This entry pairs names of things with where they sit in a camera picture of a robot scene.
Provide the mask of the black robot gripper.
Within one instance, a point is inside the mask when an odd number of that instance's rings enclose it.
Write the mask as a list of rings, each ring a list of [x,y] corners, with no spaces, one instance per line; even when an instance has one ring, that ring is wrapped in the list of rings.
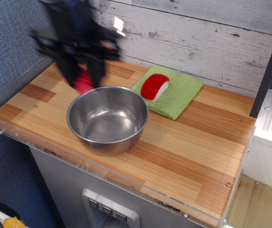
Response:
[[[105,76],[105,59],[119,60],[119,35],[94,21],[88,0],[42,0],[51,26],[33,28],[41,53],[55,55],[55,62],[68,84],[75,88],[80,73],[76,58],[85,59],[94,88]]]

